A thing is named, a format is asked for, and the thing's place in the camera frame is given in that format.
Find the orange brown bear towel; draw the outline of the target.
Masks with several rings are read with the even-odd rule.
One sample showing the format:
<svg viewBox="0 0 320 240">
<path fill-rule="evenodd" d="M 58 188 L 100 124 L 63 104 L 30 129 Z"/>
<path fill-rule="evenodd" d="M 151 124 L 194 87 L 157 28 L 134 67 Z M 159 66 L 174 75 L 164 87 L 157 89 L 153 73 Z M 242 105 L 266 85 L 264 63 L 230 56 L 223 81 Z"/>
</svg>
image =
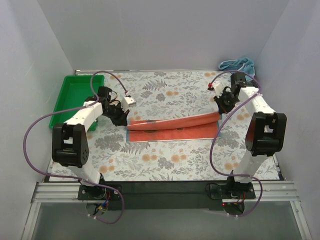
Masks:
<svg viewBox="0 0 320 240">
<path fill-rule="evenodd" d="M 162 120 L 135 120 L 126 128 L 127 143 L 212 139 L 219 128 L 218 112 Z"/>
</svg>

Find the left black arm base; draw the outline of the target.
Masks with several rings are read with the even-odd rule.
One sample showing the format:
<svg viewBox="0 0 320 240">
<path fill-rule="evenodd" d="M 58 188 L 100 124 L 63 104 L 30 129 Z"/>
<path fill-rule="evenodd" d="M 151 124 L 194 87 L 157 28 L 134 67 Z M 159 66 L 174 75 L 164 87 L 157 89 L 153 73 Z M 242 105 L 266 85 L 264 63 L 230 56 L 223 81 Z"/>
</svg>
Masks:
<svg viewBox="0 0 320 240">
<path fill-rule="evenodd" d="M 111 190 L 109 188 L 104 188 L 100 186 L 80 185 L 77 199 L 81 201 L 119 201 L 121 197 L 117 191 Z"/>
</svg>

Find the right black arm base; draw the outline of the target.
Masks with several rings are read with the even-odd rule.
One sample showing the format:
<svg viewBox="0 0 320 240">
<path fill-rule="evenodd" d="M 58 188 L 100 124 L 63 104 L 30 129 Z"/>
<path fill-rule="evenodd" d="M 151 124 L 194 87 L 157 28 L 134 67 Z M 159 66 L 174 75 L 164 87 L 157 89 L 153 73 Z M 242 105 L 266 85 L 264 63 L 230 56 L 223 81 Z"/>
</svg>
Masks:
<svg viewBox="0 0 320 240">
<path fill-rule="evenodd" d="M 252 183 L 209 183 L 205 190 L 212 200 L 239 200 L 242 198 L 253 200 L 256 198 Z"/>
</svg>

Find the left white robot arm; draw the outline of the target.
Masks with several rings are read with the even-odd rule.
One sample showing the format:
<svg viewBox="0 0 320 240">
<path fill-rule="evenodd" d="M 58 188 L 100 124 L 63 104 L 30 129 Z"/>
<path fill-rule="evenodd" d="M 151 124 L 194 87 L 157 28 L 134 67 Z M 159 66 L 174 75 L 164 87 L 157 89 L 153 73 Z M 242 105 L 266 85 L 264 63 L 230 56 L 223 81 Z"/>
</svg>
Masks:
<svg viewBox="0 0 320 240">
<path fill-rule="evenodd" d="M 112 90 L 98 88 L 97 95 L 89 96 L 83 106 L 70 119 L 57 123 L 52 129 L 52 160 L 70 169 L 86 186 L 99 184 L 103 177 L 89 162 L 87 132 L 100 116 L 109 118 L 113 125 L 128 125 L 129 107 L 136 101 L 130 95 L 121 101 L 111 99 Z"/>
</svg>

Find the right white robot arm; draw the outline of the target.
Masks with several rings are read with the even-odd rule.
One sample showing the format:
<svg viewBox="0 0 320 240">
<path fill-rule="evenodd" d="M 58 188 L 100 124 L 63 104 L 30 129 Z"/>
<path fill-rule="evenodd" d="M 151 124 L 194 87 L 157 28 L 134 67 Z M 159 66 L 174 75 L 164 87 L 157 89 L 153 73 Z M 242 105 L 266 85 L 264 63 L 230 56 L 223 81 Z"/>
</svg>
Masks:
<svg viewBox="0 0 320 240">
<path fill-rule="evenodd" d="M 227 119 L 245 107 L 251 116 L 245 136 L 246 152 L 238 167 L 227 174 L 225 190 L 244 192 L 251 190 L 254 176 L 268 158 L 280 152 L 284 145 L 287 116 L 272 109 L 264 100 L 258 82 L 237 70 L 230 71 L 230 86 L 223 86 L 216 78 L 208 84 L 208 90 L 215 92 L 214 100 L 220 114 Z"/>
</svg>

